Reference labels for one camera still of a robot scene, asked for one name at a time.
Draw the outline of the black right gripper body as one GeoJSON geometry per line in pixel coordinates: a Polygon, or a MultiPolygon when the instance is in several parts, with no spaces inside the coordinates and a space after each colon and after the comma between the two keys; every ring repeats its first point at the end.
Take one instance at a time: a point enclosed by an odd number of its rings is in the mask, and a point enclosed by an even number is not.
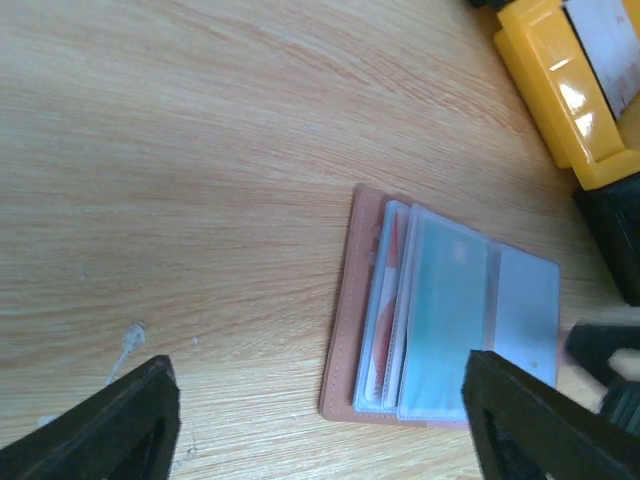
{"type": "Polygon", "coordinates": [[[619,349],[606,362],[610,379],[599,415],[625,432],[639,436],[639,351],[619,349]]]}

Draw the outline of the black bin with teal cards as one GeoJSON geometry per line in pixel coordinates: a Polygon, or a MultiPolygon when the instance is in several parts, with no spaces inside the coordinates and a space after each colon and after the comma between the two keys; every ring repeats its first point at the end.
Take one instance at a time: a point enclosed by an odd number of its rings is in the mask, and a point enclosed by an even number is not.
{"type": "Polygon", "coordinates": [[[573,193],[624,301],[639,306],[639,174],[573,193]]]}

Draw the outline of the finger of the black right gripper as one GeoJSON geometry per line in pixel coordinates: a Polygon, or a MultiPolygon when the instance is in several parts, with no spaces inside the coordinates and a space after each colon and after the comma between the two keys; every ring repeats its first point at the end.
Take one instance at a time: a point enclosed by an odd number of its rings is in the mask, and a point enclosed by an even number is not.
{"type": "Polygon", "coordinates": [[[606,388],[628,381],[609,360],[618,350],[639,350],[639,327],[630,325],[575,325],[565,341],[565,352],[606,388]]]}

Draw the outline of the red white credit card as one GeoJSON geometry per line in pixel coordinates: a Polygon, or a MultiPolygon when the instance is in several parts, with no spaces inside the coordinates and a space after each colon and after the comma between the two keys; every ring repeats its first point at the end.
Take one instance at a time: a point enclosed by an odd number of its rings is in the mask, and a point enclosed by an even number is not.
{"type": "Polygon", "coordinates": [[[378,405],[382,401],[386,362],[393,326],[399,273],[410,208],[390,201],[385,208],[382,234],[371,289],[373,340],[365,384],[365,398],[378,405]]]}

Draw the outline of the teal card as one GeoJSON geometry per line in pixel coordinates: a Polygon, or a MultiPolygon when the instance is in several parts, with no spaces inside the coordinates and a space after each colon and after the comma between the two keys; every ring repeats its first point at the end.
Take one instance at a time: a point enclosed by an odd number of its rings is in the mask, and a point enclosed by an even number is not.
{"type": "Polygon", "coordinates": [[[418,253],[398,416],[463,421],[467,357],[484,339],[490,242],[425,220],[418,253]]]}

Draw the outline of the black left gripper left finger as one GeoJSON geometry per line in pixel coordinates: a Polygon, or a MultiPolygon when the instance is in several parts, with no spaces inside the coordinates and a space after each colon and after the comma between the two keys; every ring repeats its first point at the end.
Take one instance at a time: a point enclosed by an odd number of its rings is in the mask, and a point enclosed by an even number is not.
{"type": "Polygon", "coordinates": [[[171,360],[156,355],[1,449],[3,479],[167,479],[180,430],[171,360]]]}

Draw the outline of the white cards stack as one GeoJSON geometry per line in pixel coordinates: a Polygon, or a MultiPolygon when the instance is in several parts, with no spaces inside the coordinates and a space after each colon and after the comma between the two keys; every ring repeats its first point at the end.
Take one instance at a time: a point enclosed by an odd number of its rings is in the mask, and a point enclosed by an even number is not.
{"type": "Polygon", "coordinates": [[[615,119],[639,94],[639,39],[620,0],[570,0],[564,4],[615,119]]]}

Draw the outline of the yellow card bin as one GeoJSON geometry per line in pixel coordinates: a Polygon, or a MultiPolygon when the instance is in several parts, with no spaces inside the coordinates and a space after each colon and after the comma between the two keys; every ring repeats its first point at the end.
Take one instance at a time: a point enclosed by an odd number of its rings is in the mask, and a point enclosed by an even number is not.
{"type": "MultiPolygon", "coordinates": [[[[555,164],[595,190],[639,171],[639,94],[615,119],[565,2],[491,2],[494,42],[555,164]]],[[[639,4],[623,2],[638,37],[639,4]]]]}

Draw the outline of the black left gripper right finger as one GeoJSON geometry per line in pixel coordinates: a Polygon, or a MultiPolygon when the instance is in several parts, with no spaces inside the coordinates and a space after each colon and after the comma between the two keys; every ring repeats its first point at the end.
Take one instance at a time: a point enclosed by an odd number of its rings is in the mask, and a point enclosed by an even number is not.
{"type": "Polygon", "coordinates": [[[639,477],[637,436],[494,352],[470,352],[462,393],[485,479],[639,477]]]}

